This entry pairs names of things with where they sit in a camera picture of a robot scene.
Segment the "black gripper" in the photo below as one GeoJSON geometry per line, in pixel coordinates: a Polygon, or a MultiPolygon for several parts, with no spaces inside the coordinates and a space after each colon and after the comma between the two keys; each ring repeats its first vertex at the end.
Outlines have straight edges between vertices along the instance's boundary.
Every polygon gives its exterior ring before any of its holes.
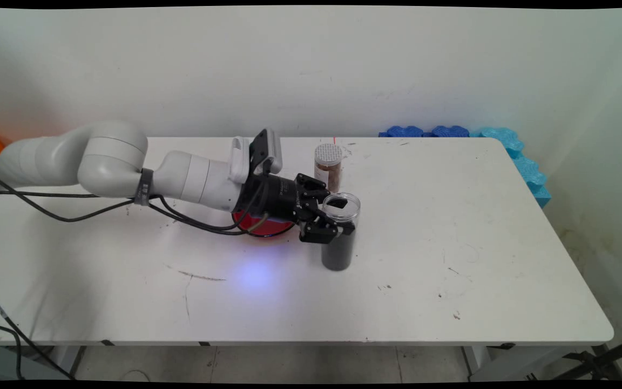
{"type": "Polygon", "coordinates": [[[250,230],[254,219],[299,227],[301,242],[330,244],[336,237],[352,236],[356,224],[348,217],[327,211],[344,210],[348,199],[333,194],[325,182],[298,174],[295,180],[275,175],[250,175],[242,186],[233,212],[237,229],[264,236],[264,227],[250,230]]]}

